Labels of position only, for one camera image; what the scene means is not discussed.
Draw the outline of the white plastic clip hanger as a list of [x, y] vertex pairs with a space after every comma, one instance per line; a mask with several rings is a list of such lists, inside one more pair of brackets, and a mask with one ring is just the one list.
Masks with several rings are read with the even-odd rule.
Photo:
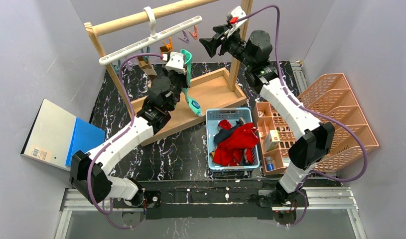
[[149, 16], [150, 36], [147, 38], [144, 38], [138, 42], [135, 42], [129, 46], [121, 48], [120, 50], [117, 50], [113, 53], [110, 53], [108, 55], [101, 57], [99, 59], [100, 65], [108, 65], [116, 60], [126, 57], [127, 55], [129, 55], [131, 53], [134, 53], [134, 52], [137, 52], [138, 50], [149, 47], [150, 45], [152, 45], [154, 43], [162, 41], [165, 38], [171, 37], [183, 30], [186, 30], [192, 26], [195, 26], [202, 21], [202, 17], [197, 15], [186, 21], [176, 24], [168, 29], [165, 29], [161, 32], [156, 33], [156, 30], [155, 30], [156, 19], [155, 19], [155, 14], [154, 14], [153, 10], [149, 6], [144, 7], [143, 10], [147, 14], [147, 16]]

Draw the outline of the mint green patterned sock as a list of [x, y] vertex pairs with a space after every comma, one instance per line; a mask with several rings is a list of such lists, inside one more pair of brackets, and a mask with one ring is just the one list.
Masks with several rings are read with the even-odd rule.
[[182, 53], [185, 57], [184, 66], [186, 67], [186, 80], [187, 80], [187, 86], [182, 89], [182, 92], [185, 95], [185, 100], [189, 108], [194, 112], [196, 116], [201, 117], [202, 116], [201, 106], [194, 98], [190, 97], [188, 93], [191, 87], [192, 54], [186, 49], [181, 49], [180, 53]]

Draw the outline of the teal clothespin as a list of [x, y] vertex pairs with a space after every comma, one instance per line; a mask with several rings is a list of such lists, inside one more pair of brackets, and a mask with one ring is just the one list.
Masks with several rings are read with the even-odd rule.
[[[149, 52], [150, 52], [150, 47], [148, 46], [148, 47], [146, 47], [146, 48], [142, 48], [142, 49], [140, 50], [140, 52], [141, 52], [141, 54], [149, 53]], [[139, 62], [142, 61], [142, 62], [144, 62], [145, 64], [148, 64], [148, 63], [149, 63], [149, 59], [148, 59], [148, 56], [147, 56], [147, 55], [140, 56], [140, 57], [138, 57], [137, 59], [138, 59]]]
[[118, 60], [117, 63], [113, 63], [113, 64], [112, 64], [112, 67], [114, 68], [116, 74], [118, 75], [118, 74], [119, 74], [119, 71], [120, 71], [120, 67], [121, 67], [121, 61]]

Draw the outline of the white cardboard box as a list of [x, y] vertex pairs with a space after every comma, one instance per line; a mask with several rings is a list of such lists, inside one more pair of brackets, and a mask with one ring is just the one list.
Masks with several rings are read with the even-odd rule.
[[279, 137], [278, 130], [276, 130], [276, 129], [270, 130], [267, 133], [265, 139], [263, 140], [264, 152], [269, 152], [269, 151], [276, 149], [278, 147], [279, 143], [280, 143], [280, 137]]

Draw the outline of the grey metal rail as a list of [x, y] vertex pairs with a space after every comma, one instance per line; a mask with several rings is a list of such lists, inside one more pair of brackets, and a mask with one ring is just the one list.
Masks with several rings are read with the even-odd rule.
[[299, 89], [299, 92], [302, 93], [308, 88], [307, 80], [305, 74], [303, 72], [303, 63], [301, 60], [298, 61], [290, 61], [290, 65], [292, 68], [292, 72], [294, 74], [294, 78]]

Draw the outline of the beige brown sock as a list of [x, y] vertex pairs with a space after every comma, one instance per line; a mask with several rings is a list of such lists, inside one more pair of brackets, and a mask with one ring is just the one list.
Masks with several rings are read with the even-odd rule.
[[144, 57], [138, 57], [138, 66], [144, 71], [148, 78], [153, 81], [157, 77], [157, 73], [151, 65], [149, 59], [144, 59]]
[[170, 52], [173, 51], [172, 47], [166, 47], [166, 46], [161, 46], [159, 49], [160, 49], [161, 54], [169, 54]]

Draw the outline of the beige brown sock left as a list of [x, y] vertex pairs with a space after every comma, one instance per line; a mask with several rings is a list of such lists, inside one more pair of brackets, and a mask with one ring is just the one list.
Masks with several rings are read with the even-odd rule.
[[157, 77], [157, 73], [151, 65], [149, 59], [144, 59], [144, 57], [138, 57], [138, 66], [144, 71], [148, 78], [153, 81]]

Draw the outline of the lilac clothespin left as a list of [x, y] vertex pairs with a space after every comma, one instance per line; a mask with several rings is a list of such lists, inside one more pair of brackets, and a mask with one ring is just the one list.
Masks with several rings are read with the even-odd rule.
[[134, 67], [134, 59], [131, 59], [128, 62], [126, 62], [125, 66], [128, 71], [131, 71]]

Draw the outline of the coral clothespin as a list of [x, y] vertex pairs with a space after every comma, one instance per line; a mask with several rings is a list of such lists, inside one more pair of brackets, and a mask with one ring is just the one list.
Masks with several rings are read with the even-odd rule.
[[198, 40], [198, 28], [197, 25], [193, 26], [193, 31], [188, 31], [190, 36], [194, 39], [194, 40]]

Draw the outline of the light blue perforated basket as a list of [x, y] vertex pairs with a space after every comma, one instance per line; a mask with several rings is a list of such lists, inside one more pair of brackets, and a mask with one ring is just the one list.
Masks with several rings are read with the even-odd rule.
[[211, 172], [253, 171], [260, 166], [260, 139], [249, 108], [208, 109], [206, 134]]

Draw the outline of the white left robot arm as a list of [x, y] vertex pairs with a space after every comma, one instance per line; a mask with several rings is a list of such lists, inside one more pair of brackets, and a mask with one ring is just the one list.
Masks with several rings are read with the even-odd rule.
[[164, 70], [151, 83], [142, 108], [134, 120], [99, 146], [72, 156], [70, 182], [90, 203], [98, 204], [106, 198], [131, 201], [142, 193], [142, 186], [134, 179], [109, 175], [111, 170], [143, 141], [153, 137], [171, 119], [183, 89], [190, 82], [186, 70]]

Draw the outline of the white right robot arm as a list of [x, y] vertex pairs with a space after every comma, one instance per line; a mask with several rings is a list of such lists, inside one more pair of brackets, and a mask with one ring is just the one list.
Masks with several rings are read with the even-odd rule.
[[245, 68], [247, 83], [267, 100], [290, 127], [296, 142], [290, 147], [290, 164], [276, 184], [277, 196], [288, 196], [300, 188], [304, 178], [331, 149], [335, 128], [322, 123], [303, 106], [275, 71], [269, 60], [272, 51], [270, 35], [255, 30], [247, 41], [229, 24], [214, 26], [211, 38], [200, 38], [210, 57], [231, 54]]

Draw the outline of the wooden drying rack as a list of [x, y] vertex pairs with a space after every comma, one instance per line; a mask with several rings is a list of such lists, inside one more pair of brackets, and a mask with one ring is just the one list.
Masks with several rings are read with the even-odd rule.
[[[164, 6], [159, 6], [152, 10], [155, 14], [155, 19], [158, 19], [205, 4], [209, 4], [209, 1], [181, 0]], [[99, 40], [99, 36], [116, 32], [141, 23], [149, 23], [149, 16], [147, 16], [144, 10], [142, 12], [101, 23], [96, 26], [93, 26], [90, 22], [85, 22], [84, 27], [99, 56], [103, 57], [108, 54], [105, 52]], [[144, 98], [140, 98], [135, 101], [129, 100], [127, 98], [127, 93], [123, 92], [123, 84], [120, 82], [114, 68], [111, 66], [111, 63], [104, 66], [117, 87], [119, 94], [122, 96], [125, 105], [133, 106], [134, 109], [140, 110], [142, 108]], [[237, 60], [233, 60], [230, 70], [221, 68], [191, 79], [191, 87], [189, 92], [193, 96], [196, 96], [196, 99], [203, 111], [210, 108], [238, 107], [246, 102], [247, 97], [236, 82], [238, 70], [239, 63]], [[176, 110], [171, 113], [172, 119], [167, 123], [167, 125], [161, 131], [155, 134], [155, 136], [143, 141], [141, 145], [146, 146], [204, 121], [203, 117], [194, 115], [186, 108], [186, 106], [185, 100], [181, 100]]]

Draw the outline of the blue capped bottle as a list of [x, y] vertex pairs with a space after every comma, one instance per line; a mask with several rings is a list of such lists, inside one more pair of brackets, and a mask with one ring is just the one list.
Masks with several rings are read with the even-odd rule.
[[266, 163], [266, 169], [267, 169], [267, 171], [273, 171], [273, 170], [274, 170], [274, 160], [273, 160], [273, 157], [271, 157], [271, 156], [265, 157], [265, 163]]

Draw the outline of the teal clothespin far left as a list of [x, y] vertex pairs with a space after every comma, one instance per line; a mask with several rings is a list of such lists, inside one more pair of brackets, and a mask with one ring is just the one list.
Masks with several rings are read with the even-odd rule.
[[120, 71], [120, 67], [121, 67], [121, 61], [118, 60], [117, 63], [113, 63], [113, 64], [112, 64], [112, 67], [114, 68], [116, 74], [118, 75], [118, 74], [119, 74], [119, 71]]

